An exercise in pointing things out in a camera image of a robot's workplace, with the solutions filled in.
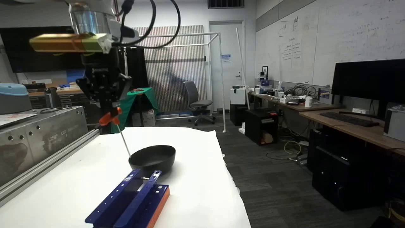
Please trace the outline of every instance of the green object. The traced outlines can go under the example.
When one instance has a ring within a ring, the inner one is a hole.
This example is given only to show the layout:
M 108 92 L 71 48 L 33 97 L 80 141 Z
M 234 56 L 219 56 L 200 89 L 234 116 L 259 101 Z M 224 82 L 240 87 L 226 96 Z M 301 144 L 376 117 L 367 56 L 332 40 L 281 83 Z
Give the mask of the green object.
M 154 108 L 154 112 L 158 110 L 157 99 L 152 87 L 139 87 L 133 91 L 126 92 L 126 96 L 120 101 L 119 106 L 121 107 L 121 113 L 119 115 L 119 127 L 123 130 L 125 127 L 125 122 L 128 115 L 130 112 L 132 106 L 138 94 L 145 94 Z M 111 131 L 118 132 L 116 125 L 111 125 Z

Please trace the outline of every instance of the black monitor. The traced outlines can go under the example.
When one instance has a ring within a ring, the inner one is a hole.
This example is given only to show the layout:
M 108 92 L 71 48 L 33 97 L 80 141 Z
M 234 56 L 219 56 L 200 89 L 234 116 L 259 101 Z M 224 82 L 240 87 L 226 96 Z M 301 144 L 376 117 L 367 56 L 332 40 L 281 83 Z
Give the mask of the black monitor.
M 44 72 L 83 68 L 80 53 L 38 53 L 29 39 L 43 32 L 73 32 L 71 26 L 0 29 L 13 72 Z
M 381 117 L 388 102 L 405 103 L 404 91 L 405 59 L 335 64 L 332 93 L 378 99 Z

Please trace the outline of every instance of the cabinet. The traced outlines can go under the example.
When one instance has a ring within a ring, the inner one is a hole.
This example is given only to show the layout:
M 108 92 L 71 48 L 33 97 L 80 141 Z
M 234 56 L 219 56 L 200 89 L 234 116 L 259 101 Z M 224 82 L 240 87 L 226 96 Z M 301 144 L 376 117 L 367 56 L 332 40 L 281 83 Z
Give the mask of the cabinet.
M 383 156 L 361 140 L 333 131 L 313 131 L 307 164 L 314 188 L 340 210 L 382 203 Z
M 257 144 L 263 144 L 263 134 L 270 132 L 277 141 L 278 115 L 273 110 L 252 108 L 245 111 L 245 135 Z

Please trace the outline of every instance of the computer monitor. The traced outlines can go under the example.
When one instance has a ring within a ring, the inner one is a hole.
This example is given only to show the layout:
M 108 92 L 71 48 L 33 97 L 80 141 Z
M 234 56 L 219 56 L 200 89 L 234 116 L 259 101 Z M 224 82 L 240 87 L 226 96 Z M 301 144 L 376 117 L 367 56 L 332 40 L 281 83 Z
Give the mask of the computer monitor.
M 378 99 L 383 118 L 388 102 L 405 103 L 405 59 L 335 64 L 332 93 Z

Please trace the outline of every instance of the blue tool holder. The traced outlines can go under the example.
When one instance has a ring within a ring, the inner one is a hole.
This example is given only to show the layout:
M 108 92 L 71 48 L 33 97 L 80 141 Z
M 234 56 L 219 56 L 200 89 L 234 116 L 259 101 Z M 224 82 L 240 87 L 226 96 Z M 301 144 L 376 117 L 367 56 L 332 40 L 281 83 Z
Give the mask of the blue tool holder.
M 156 184 L 161 173 L 162 170 L 157 169 L 147 182 L 143 182 L 143 172 L 133 169 L 85 221 L 92 222 L 95 228 L 147 226 L 168 189 L 167 184 Z

